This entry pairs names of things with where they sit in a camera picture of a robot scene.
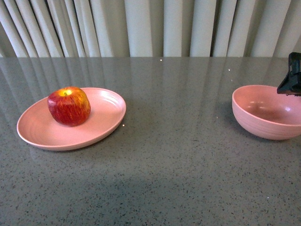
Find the plate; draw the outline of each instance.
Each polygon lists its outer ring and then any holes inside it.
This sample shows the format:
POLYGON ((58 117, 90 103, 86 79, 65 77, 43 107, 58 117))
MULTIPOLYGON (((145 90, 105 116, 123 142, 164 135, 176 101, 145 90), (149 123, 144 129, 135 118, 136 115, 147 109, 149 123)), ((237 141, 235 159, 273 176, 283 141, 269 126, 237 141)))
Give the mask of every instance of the plate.
POLYGON ((19 136, 35 147, 67 151, 96 143, 110 135, 126 113, 126 103, 117 93, 102 88, 81 88, 91 104, 87 121, 75 127, 56 122, 48 110, 47 97, 29 107, 19 118, 19 136))

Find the curtain fold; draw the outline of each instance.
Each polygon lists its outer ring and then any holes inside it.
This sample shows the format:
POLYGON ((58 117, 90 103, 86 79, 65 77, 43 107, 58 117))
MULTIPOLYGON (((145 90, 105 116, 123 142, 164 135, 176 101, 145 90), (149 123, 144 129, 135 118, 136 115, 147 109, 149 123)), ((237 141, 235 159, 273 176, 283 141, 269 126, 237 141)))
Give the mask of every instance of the curtain fold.
POLYGON ((301 0, 0 0, 0 57, 287 57, 301 0))

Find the table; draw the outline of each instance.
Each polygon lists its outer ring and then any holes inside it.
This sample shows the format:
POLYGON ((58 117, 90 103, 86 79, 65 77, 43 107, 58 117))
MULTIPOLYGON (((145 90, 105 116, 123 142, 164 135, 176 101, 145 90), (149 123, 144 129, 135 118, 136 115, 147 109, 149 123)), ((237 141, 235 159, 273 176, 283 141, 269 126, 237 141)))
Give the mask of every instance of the table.
POLYGON ((235 120, 241 86, 278 86, 284 58, 0 59, 0 225, 301 225, 301 137, 235 120), (75 151, 24 142, 20 115, 65 86, 120 94, 107 138, 75 151))

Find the pink bowl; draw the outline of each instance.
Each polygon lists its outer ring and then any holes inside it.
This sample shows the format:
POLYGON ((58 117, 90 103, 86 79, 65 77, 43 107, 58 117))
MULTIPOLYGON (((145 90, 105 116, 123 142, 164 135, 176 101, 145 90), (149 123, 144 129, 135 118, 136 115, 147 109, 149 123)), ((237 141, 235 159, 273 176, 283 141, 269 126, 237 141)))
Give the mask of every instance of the pink bowl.
POLYGON ((277 94, 276 87, 240 87, 233 92, 232 109, 238 123, 256 136, 284 140, 301 134, 301 97, 277 94))

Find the apple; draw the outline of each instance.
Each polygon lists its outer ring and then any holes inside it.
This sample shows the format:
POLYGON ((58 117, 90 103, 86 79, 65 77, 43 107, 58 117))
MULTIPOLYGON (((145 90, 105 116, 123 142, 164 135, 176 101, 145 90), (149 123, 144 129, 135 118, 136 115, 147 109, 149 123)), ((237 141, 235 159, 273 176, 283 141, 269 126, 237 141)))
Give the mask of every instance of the apple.
POLYGON ((91 105, 85 92, 78 87, 65 87, 48 96, 48 109, 60 124, 78 126, 83 124, 91 113, 91 105))

